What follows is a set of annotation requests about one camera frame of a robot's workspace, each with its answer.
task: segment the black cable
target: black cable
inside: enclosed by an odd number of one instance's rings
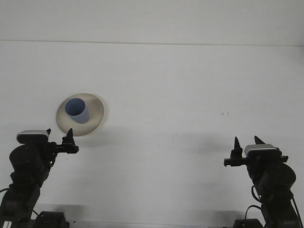
[[[298,218],[299,218],[299,221],[300,221],[300,225],[301,225],[301,227],[303,228],[303,223],[302,223],[302,220],[301,220],[301,216],[300,216],[298,207],[297,207],[297,205],[296,205],[296,203],[295,203],[294,197],[292,197],[292,200],[293,200],[293,203],[294,203],[295,211],[296,211],[296,213],[297,213],[297,215],[298,215]]]
[[[262,203],[261,200],[258,197],[256,197],[255,192],[253,191],[254,187],[255,187],[254,185],[251,187],[252,197],[255,198],[255,200],[258,201],[259,203]]]
[[[39,216],[39,214],[38,214],[35,210],[33,210],[33,212],[34,212],[37,216]]]
[[[257,206],[257,205],[250,205],[250,206],[247,208],[247,210],[246,210],[246,213],[245,213],[245,220],[246,220],[246,218],[247,218],[247,212],[248,212],[249,208],[257,208],[257,209],[262,210],[262,209],[261,209],[259,206]]]
[[[7,191],[7,190],[9,190],[9,189],[2,189],[2,190],[0,190],[0,193],[3,192],[3,191]]]

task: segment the white wall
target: white wall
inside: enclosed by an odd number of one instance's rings
[[[302,0],[0,1],[0,39],[304,45]]]
[[[15,134],[51,127],[60,142],[57,107],[90,92],[107,118],[76,138],[78,154],[58,156],[38,209],[53,205],[70,220],[231,225],[254,201],[246,168],[223,159],[234,136],[245,147],[254,135],[290,156],[301,209],[303,61],[302,47],[1,42],[1,185]]]
[[[1,186],[16,133],[51,127],[59,143],[58,106],[85,92],[106,117],[76,138],[78,154],[58,156],[38,211],[231,226],[254,203],[252,183],[223,159],[234,136],[245,147],[254,135],[290,156],[301,211],[303,12],[300,0],[1,1]]]

